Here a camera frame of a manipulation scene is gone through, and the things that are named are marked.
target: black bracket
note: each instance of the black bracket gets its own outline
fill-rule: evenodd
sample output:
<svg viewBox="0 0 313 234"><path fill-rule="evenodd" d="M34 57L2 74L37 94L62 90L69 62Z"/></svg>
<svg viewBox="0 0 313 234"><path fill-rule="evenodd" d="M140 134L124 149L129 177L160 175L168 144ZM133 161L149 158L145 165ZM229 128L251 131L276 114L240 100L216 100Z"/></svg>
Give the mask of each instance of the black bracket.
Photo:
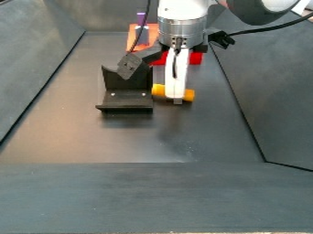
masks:
<svg viewBox="0 0 313 234"><path fill-rule="evenodd" d="M136 53L128 53L118 62L117 70L101 67L105 95L94 108L108 111L152 111L152 67L148 65L161 57L165 47L159 41Z"/></svg>

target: gray floor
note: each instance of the gray floor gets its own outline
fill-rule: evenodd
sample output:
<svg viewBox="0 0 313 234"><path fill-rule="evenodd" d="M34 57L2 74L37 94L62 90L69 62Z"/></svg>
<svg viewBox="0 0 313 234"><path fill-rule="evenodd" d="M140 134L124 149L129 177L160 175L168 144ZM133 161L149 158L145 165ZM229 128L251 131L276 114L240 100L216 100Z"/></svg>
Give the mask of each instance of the gray floor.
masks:
<svg viewBox="0 0 313 234"><path fill-rule="evenodd" d="M263 163L211 51L192 105L93 108L124 44L84 36L1 145L0 233L313 231L313 174Z"/></svg>
<svg viewBox="0 0 313 234"><path fill-rule="evenodd" d="M100 66L113 68L124 33L88 34L49 82L15 132L0 164L260 162L262 158L211 51L189 67L192 104L156 100L152 115L104 116ZM163 66L155 67L163 82Z"/></svg>

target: gray enclosure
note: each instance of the gray enclosure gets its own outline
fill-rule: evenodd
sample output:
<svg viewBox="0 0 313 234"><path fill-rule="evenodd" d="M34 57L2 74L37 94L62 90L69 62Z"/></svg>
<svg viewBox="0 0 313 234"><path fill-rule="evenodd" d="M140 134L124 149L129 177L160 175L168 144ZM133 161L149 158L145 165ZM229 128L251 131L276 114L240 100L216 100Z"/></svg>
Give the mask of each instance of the gray enclosure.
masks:
<svg viewBox="0 0 313 234"><path fill-rule="evenodd" d="M50 0L0 5L0 142L82 32Z"/></svg>
<svg viewBox="0 0 313 234"><path fill-rule="evenodd" d="M311 24L209 48L192 104L102 115L100 66L144 6L0 5L0 233L313 232ZM247 28L219 6L207 24Z"/></svg>

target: black object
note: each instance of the black object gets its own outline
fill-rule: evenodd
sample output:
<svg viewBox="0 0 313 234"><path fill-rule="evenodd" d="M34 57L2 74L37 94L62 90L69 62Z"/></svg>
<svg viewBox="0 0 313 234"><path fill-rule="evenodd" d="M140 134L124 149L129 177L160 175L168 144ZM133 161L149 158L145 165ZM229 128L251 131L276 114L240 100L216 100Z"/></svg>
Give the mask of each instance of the black object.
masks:
<svg viewBox="0 0 313 234"><path fill-rule="evenodd" d="M207 35L207 42L224 49L228 48L229 44L235 44L235 41L223 31Z"/></svg>
<svg viewBox="0 0 313 234"><path fill-rule="evenodd" d="M116 71L102 69L104 83L106 92L101 105L96 109L106 111L144 110L151 111L151 85L152 68L149 68L144 77L136 76L124 80Z"/></svg>
<svg viewBox="0 0 313 234"><path fill-rule="evenodd" d="M106 92L102 104L96 105L96 109L101 112L151 112L152 67L148 64L161 57L164 50L165 47L156 40L151 48L121 58L116 71L101 67Z"/></svg>

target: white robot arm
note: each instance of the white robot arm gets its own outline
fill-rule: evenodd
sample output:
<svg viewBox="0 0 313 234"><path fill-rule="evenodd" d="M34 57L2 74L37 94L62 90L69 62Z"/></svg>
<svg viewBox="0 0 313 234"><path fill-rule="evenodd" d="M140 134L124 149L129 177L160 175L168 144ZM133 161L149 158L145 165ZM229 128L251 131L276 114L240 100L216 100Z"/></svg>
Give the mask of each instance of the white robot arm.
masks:
<svg viewBox="0 0 313 234"><path fill-rule="evenodd" d="M264 25L280 18L299 0L216 0L248 25ZM159 41L169 47L164 68L164 96L181 103L189 49L204 41L207 0L160 0Z"/></svg>

